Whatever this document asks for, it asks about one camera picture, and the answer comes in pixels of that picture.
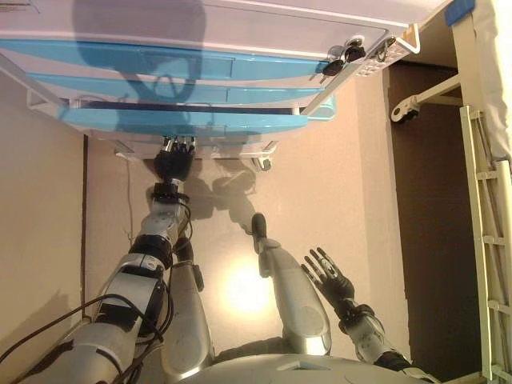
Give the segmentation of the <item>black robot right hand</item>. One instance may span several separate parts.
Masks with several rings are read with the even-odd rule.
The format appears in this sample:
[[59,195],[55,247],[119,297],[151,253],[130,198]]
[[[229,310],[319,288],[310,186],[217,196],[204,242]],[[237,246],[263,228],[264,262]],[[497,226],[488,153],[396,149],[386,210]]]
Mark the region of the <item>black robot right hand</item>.
[[303,272],[325,300],[337,312],[342,312],[354,300],[354,286],[340,271],[334,260],[320,247],[310,250],[301,264]]

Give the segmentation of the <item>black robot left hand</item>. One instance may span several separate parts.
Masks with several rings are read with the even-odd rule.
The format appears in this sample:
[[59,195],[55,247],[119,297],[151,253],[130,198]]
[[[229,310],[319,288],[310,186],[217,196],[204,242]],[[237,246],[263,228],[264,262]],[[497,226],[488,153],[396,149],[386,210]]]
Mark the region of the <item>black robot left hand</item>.
[[156,175],[164,182],[185,182],[195,157],[195,137],[164,137],[163,144],[154,159]]

